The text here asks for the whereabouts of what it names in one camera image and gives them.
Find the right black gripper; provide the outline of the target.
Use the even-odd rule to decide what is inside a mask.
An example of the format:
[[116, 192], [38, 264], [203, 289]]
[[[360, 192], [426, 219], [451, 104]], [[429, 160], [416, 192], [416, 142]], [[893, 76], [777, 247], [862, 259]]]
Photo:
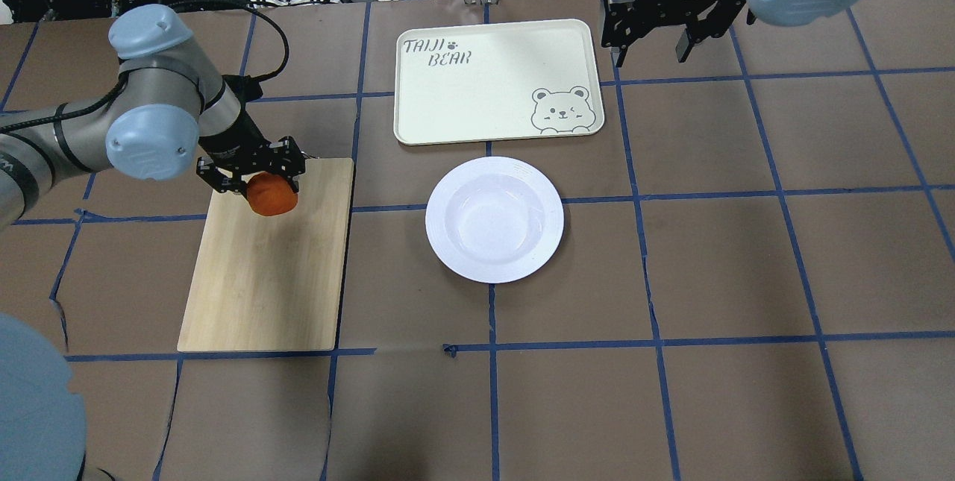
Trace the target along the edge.
[[628, 49], [658, 27], [683, 26], [676, 43], [678, 63], [707, 38], [721, 38], [745, 8], [745, 0], [601, 0], [601, 46], [620, 69]]

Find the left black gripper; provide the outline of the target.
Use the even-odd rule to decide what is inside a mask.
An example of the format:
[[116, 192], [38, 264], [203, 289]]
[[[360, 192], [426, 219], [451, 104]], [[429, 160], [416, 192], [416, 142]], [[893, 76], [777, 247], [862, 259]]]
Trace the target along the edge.
[[292, 136], [267, 140], [250, 116], [238, 116], [223, 132], [198, 139], [204, 156], [195, 173], [215, 192], [248, 198], [243, 176], [260, 172], [281, 176], [290, 192], [300, 192], [299, 178], [306, 172], [306, 155]]

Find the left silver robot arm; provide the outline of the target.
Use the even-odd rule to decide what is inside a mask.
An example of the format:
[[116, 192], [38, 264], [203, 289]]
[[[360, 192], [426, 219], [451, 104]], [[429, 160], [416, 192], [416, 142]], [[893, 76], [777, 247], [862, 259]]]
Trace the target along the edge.
[[[267, 195], [299, 192], [306, 155], [287, 136], [271, 141], [249, 117], [260, 78], [222, 75], [193, 31], [166, 5], [121, 15], [108, 32], [119, 71], [96, 100], [2, 117], [2, 226], [30, 212], [56, 185], [116, 169], [170, 180], [187, 169], [219, 193], [259, 208]], [[69, 390], [72, 370], [50, 339], [2, 314], [2, 478], [82, 480], [87, 417]]]

